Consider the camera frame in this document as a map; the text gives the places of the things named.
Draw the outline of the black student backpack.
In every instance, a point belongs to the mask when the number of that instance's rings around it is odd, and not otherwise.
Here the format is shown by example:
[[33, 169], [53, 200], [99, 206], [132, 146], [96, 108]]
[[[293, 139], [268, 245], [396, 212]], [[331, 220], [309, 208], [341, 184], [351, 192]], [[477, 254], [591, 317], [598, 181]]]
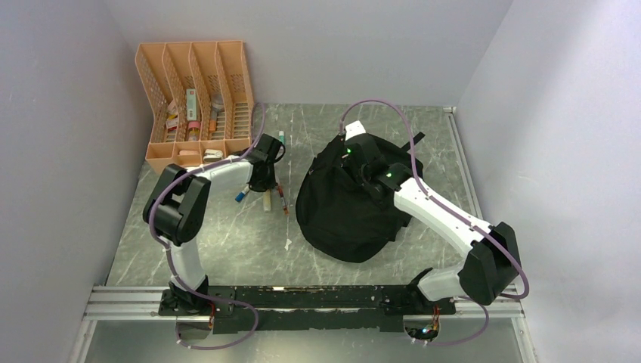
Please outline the black student backpack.
[[344, 135], [335, 136], [312, 160], [296, 199], [296, 220], [315, 249], [343, 262], [375, 256], [411, 216], [393, 203], [393, 193], [377, 200], [346, 165]]

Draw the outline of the white blue marker pen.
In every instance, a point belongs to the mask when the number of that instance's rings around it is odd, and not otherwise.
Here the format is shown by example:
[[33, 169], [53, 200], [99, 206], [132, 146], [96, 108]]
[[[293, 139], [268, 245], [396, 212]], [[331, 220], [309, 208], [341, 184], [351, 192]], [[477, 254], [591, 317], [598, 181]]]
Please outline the white blue marker pen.
[[241, 203], [246, 195], [250, 192], [249, 186], [245, 186], [241, 192], [234, 198], [237, 203]]

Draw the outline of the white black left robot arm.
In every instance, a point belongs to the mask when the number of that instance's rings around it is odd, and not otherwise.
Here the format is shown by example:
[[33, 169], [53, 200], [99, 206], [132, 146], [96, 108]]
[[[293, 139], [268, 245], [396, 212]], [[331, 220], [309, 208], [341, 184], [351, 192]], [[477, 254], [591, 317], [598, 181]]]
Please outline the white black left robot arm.
[[255, 192], [271, 190], [277, 185], [274, 166], [285, 153], [286, 147], [279, 138], [262, 134], [239, 155], [192, 169], [173, 163], [161, 172], [144, 208], [143, 220], [169, 255], [169, 287], [178, 305], [188, 313], [200, 314], [209, 304], [209, 281], [196, 239], [211, 188], [243, 183]]

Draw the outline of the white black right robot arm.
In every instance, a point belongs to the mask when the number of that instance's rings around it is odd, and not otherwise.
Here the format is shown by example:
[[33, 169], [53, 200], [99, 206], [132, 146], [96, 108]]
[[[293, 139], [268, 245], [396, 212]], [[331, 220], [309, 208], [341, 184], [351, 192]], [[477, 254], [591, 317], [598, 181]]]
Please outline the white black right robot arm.
[[466, 297], [489, 306], [517, 277], [524, 277], [516, 233], [501, 222], [492, 225], [465, 213], [428, 186], [419, 175], [415, 141], [407, 152], [410, 164], [391, 163], [373, 135], [343, 132], [343, 153], [348, 170], [375, 196], [392, 197], [394, 208], [435, 231], [462, 257], [447, 268], [427, 268], [411, 282], [408, 304], [418, 313], [428, 312], [438, 300]]

